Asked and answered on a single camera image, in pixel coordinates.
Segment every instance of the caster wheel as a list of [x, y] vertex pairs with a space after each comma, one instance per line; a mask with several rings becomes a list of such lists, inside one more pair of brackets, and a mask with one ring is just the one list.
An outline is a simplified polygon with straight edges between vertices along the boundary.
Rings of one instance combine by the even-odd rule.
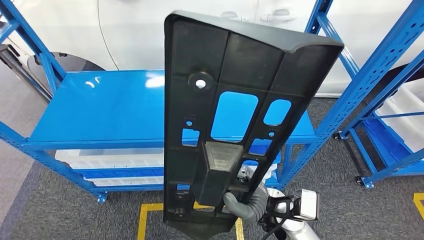
[[341, 140], [342, 139], [342, 137], [340, 136], [340, 133], [338, 133], [338, 132], [333, 133], [331, 136], [335, 140]]
[[361, 176], [356, 176], [355, 181], [356, 181], [356, 184], [358, 184], [359, 186], [365, 186]]

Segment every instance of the robotic hand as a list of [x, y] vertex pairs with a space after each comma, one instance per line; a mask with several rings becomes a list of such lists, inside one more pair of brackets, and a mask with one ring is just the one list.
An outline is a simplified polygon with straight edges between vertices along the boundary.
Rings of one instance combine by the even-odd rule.
[[226, 209], [246, 222], [257, 222], [265, 214], [268, 202], [268, 191], [261, 182], [254, 191], [248, 204], [237, 201], [236, 197], [227, 192], [223, 197]]
[[[253, 174], [247, 167], [240, 173], [248, 179]], [[260, 183], [248, 204], [238, 202], [230, 192], [223, 196], [223, 201], [226, 209], [243, 221], [258, 222], [268, 232], [262, 240], [272, 234], [279, 240], [320, 240], [305, 222], [318, 217], [319, 194], [315, 191], [300, 189], [292, 196], [284, 196]]]

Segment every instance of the car door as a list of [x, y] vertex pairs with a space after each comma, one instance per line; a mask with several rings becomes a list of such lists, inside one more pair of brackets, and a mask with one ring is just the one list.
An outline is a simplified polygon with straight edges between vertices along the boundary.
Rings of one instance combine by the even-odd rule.
[[[305, 30], [315, 5], [315, 0], [258, 0], [255, 23], [298, 32]], [[361, 67], [383, 40], [411, 0], [334, 0], [328, 19]], [[424, 41], [418, 39], [394, 67], [409, 63]], [[317, 96], [338, 97], [351, 78], [340, 60], [337, 60], [318, 90]]]
[[184, 10], [253, 22], [257, 0], [101, 0], [104, 40], [120, 70], [164, 68], [164, 20]]
[[[88, 60], [106, 70], [116, 70], [100, 31], [98, 0], [15, 0], [14, 5], [51, 52]], [[27, 63], [34, 55], [17, 32], [14, 44]]]

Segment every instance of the white plastic bin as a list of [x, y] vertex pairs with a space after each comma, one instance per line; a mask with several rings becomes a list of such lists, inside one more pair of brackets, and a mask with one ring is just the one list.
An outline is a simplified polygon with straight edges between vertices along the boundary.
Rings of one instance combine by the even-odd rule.
[[55, 158], [73, 169], [146, 168], [164, 166], [163, 148], [57, 150]]
[[164, 176], [85, 178], [97, 187], [164, 184]]
[[[378, 116], [424, 112], [424, 78], [404, 83], [375, 114]], [[424, 115], [383, 118], [414, 153], [424, 148]]]

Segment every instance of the cable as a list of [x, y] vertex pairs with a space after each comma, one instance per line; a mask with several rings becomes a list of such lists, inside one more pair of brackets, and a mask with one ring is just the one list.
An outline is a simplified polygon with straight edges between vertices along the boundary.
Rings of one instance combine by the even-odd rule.
[[267, 234], [265, 234], [260, 240], [267, 239], [269, 236], [271, 236], [273, 233], [275, 233], [277, 231], [277, 229], [281, 228], [283, 223], [284, 223], [284, 221], [280, 221], [277, 226], [275, 226], [271, 231], [269, 231]]

